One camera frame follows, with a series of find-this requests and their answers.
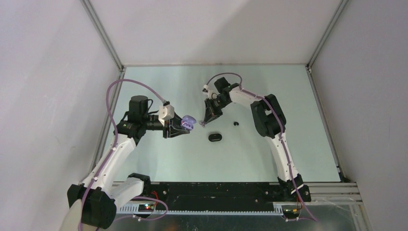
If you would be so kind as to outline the purple earbud charging case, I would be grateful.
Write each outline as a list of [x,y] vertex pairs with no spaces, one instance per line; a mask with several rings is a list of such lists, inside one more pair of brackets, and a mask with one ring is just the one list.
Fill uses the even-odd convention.
[[194,129],[194,124],[196,124],[196,119],[190,115],[185,115],[181,119],[181,126],[186,129],[186,130],[193,130]]

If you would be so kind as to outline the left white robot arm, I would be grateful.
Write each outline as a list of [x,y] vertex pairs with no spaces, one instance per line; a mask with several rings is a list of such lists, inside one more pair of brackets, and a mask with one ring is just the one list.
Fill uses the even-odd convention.
[[150,178],[145,175],[131,174],[123,183],[114,186],[120,168],[146,131],[161,131],[165,139],[173,138],[189,134],[196,119],[189,115],[178,116],[169,102],[158,111],[150,112],[149,102],[146,96],[131,97],[128,111],[116,124],[109,149],[80,184],[70,186],[67,197],[71,218],[62,225],[63,231],[68,231],[69,226],[77,231],[81,224],[106,229],[113,223],[117,210],[127,202],[135,197],[143,201],[151,197]]

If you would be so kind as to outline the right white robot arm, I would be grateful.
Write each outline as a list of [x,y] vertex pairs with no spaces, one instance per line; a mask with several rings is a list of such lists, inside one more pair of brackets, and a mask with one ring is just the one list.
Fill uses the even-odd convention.
[[280,196],[285,201],[299,200],[301,203],[311,201],[310,191],[304,184],[291,156],[286,139],[286,118],[275,95],[257,95],[242,87],[241,83],[230,84],[222,74],[210,89],[203,86],[206,95],[205,115],[202,126],[219,118],[223,109],[231,103],[245,106],[251,110],[255,129],[266,139],[276,164]]

